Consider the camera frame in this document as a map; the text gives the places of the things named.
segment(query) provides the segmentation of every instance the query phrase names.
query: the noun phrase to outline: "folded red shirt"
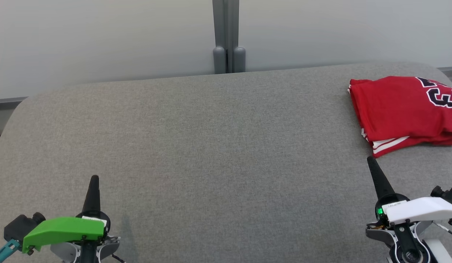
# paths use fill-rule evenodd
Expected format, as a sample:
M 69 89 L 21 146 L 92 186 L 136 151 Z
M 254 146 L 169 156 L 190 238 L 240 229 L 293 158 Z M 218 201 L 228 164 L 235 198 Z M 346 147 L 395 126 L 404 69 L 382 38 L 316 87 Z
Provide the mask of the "folded red shirt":
M 390 76 L 351 80 L 349 93 L 373 156 L 429 142 L 452 145 L 452 88 L 435 80 Z

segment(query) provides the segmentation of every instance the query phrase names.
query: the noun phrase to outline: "gray fabric surface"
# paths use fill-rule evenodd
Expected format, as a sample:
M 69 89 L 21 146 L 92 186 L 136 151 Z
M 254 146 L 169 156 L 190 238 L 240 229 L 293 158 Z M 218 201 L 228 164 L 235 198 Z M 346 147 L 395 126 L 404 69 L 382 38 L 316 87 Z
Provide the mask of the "gray fabric surface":
M 384 262 L 376 194 L 347 87 L 417 63 L 109 82 L 24 100 L 0 140 L 0 247 L 17 215 L 80 212 L 90 176 L 129 263 Z M 452 186 L 452 147 L 379 159 L 410 198 Z M 432 226 L 452 255 L 452 236 Z M 13 262 L 58 262 L 48 248 Z

